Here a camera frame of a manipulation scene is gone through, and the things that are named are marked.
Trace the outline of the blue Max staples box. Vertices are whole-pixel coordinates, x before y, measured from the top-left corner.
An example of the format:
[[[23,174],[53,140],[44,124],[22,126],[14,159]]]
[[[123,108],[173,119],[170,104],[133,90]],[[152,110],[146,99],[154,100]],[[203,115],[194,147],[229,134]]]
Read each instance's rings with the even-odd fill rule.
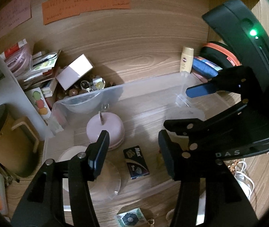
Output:
[[[139,145],[123,149],[123,154],[132,180],[150,174]]]

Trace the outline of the white drawstring cloth pouch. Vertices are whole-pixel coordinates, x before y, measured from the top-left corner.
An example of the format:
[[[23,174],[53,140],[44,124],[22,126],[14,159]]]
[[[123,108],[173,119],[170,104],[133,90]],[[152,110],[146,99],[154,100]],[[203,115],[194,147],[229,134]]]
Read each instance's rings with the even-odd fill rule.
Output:
[[[237,183],[242,188],[245,196],[248,200],[251,199],[253,191],[255,189],[255,184],[253,180],[245,174],[247,168],[247,163],[245,159],[235,159],[225,161],[225,164],[228,166],[229,171],[232,173],[234,178],[237,180]],[[206,187],[202,187],[202,192],[199,196],[198,204],[198,215],[196,218],[196,225],[204,223],[205,219],[205,206],[206,206]]]

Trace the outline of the blue patchwork fabric pouch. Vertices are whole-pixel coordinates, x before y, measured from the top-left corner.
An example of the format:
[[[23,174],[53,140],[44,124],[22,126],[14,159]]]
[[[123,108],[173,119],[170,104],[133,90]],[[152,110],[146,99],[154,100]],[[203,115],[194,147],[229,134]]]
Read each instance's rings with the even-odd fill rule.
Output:
[[[193,58],[191,72],[203,83],[218,75],[222,68],[200,56]]]

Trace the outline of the cream sunscreen bottle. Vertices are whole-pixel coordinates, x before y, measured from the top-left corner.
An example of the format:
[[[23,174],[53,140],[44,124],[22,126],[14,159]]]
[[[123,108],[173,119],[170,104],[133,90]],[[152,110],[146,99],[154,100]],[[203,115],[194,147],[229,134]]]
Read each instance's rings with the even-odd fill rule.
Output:
[[[180,60],[180,72],[191,73],[194,59],[194,48],[183,47],[181,60]]]

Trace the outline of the black orange zipper case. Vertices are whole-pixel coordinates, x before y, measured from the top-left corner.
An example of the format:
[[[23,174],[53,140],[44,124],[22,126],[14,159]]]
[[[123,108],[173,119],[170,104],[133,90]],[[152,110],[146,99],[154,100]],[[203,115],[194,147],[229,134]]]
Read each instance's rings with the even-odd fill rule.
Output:
[[[201,48],[199,55],[200,57],[218,65],[222,69],[241,65],[240,61],[237,59],[229,46],[216,41],[206,43]]]

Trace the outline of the clear plastic storage bin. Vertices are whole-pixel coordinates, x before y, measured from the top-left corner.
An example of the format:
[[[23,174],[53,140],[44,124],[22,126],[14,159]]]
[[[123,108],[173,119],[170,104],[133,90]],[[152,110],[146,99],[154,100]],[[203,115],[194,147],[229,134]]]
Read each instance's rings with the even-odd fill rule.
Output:
[[[125,136],[118,148],[107,152],[101,175],[89,183],[94,207],[122,207],[159,193],[174,185],[174,181],[158,162],[158,132],[166,119],[204,119],[201,105],[185,94],[188,87],[197,84],[199,80],[192,74],[174,73],[110,87],[100,91],[101,103],[88,114],[71,112],[59,101],[52,109],[43,159],[68,160],[88,147],[87,123],[98,112],[111,112],[122,120]],[[132,180],[123,149],[137,145],[150,174]]]

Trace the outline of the brown ceramic mug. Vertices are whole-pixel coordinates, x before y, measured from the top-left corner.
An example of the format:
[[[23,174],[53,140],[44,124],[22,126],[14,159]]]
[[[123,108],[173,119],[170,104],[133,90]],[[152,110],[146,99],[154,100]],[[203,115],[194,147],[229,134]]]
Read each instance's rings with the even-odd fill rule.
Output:
[[[38,163],[40,140],[28,117],[14,119],[6,105],[0,105],[0,164],[9,172],[25,178]]]

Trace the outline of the pink round macaron case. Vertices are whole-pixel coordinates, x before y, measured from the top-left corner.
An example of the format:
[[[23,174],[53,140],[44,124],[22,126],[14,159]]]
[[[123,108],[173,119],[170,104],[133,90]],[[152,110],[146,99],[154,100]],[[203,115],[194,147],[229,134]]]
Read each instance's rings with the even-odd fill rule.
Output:
[[[100,133],[109,133],[110,144],[108,150],[118,148],[124,141],[125,128],[119,116],[111,112],[99,112],[93,116],[86,127],[86,134],[91,143],[96,142]]]

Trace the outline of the clear glass bowl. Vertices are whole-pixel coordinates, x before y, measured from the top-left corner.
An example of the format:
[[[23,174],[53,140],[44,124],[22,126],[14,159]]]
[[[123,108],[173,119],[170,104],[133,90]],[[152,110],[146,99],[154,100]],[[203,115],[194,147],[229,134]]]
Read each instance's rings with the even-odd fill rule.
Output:
[[[99,106],[102,97],[103,93],[93,91],[64,99],[61,104],[71,112],[88,114]]]

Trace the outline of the small pink white box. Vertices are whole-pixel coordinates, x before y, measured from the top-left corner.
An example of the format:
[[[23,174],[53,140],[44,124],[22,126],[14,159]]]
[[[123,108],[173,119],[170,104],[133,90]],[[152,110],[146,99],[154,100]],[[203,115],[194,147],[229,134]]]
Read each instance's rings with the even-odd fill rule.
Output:
[[[85,56],[80,55],[71,64],[69,64],[64,70],[62,70],[56,79],[64,90],[70,88],[75,82],[82,78],[86,73],[93,69],[92,63]]]

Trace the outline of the fruit print paper box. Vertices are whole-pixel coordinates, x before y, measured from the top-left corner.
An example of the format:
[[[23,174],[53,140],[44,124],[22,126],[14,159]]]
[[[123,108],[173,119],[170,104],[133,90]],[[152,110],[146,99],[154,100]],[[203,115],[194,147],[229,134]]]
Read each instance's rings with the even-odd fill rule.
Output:
[[[34,88],[25,92],[29,101],[32,103],[33,107],[36,109],[40,117],[44,122],[48,123],[51,116],[50,108],[48,107],[46,100],[40,88]]]

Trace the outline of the white paper file holder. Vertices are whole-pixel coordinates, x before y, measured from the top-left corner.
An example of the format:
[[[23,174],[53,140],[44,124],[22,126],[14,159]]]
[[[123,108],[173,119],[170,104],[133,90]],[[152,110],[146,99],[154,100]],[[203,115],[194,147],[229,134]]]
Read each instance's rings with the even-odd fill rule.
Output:
[[[6,63],[0,57],[0,105],[6,105],[14,119],[26,116],[36,129],[40,141],[45,139],[48,130],[46,123],[40,117],[18,81],[11,73]]]

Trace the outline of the orange sticky note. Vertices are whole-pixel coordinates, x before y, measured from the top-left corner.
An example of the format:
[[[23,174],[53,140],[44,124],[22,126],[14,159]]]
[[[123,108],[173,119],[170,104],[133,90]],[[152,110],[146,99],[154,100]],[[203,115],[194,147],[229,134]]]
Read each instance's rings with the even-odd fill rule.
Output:
[[[130,0],[48,0],[42,3],[43,24],[84,12],[110,9],[130,9]]]

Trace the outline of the pink sticky note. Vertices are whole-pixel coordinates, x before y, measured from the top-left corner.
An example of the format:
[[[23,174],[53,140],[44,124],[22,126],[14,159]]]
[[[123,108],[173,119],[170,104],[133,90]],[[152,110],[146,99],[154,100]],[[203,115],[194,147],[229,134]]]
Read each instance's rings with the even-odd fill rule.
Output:
[[[31,0],[12,0],[0,10],[0,38],[31,18]]]

